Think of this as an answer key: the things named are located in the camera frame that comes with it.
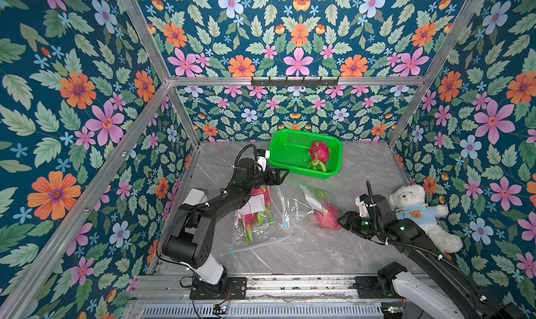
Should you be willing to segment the pink dragon fruit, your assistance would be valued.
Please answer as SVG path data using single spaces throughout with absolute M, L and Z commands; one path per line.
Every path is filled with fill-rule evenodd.
M 252 190 L 252 196 L 244 207 L 236 211 L 239 225 L 245 232 L 247 244 L 253 243 L 254 228 L 266 226 L 274 221 L 271 211 L 271 196 L 267 186 Z
M 330 157 L 329 153 L 330 149 L 325 143 L 314 142 L 308 152 L 311 157 L 308 169 L 327 172 L 327 163 Z
M 304 193 L 308 213 L 313 217 L 317 226 L 325 230 L 340 230 L 339 210 L 329 203 L 326 193 L 323 190 L 307 186 L 300 186 L 300 188 Z

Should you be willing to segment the clear zip-top bag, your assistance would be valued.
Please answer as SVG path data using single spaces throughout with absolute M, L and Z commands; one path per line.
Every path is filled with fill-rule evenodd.
M 290 217 L 277 186 L 261 186 L 234 213 L 232 253 L 283 242 L 291 237 Z
M 304 184 L 285 184 L 281 189 L 283 194 L 284 202 L 290 210 L 290 215 L 292 219 L 299 223 L 308 223 L 310 226 L 317 226 L 316 222 L 313 220 L 313 217 L 308 213 L 308 208 L 305 206 L 304 193 L 301 190 L 300 186 L 306 186 Z

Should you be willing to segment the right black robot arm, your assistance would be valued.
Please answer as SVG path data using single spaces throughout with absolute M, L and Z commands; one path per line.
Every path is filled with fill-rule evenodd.
M 390 263 L 378 271 L 377 291 L 407 299 L 432 318 L 523 318 L 515 304 L 487 294 L 448 258 L 461 250 L 462 240 L 439 224 L 449 208 L 428 205 L 426 195 L 420 185 L 402 186 L 388 197 L 368 192 L 357 198 L 356 211 L 338 218 L 343 229 L 395 247 L 440 288 L 432 290 L 401 264 Z

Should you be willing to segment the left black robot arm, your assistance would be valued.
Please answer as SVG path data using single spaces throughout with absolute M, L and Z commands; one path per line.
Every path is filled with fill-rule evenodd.
M 163 231 L 161 252 L 169 261 L 188 267 L 199 281 L 217 286 L 226 271 L 212 256 L 216 224 L 243 208 L 261 186 L 279 186 L 289 169 L 275 168 L 270 152 L 254 144 L 244 147 L 233 164 L 230 182 L 220 194 L 204 203 L 183 203 L 173 221 Z

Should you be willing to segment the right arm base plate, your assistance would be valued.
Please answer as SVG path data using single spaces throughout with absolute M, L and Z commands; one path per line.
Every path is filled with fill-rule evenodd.
M 404 299 L 394 291 L 391 284 L 387 285 L 384 280 L 378 281 L 377 276 L 356 276 L 352 288 L 361 299 Z

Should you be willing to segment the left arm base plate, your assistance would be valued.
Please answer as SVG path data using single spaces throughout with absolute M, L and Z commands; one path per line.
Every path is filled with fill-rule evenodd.
M 190 299 L 192 300 L 229 300 L 246 299 L 246 277 L 225 277 L 216 285 L 211 285 L 195 277 L 192 280 Z

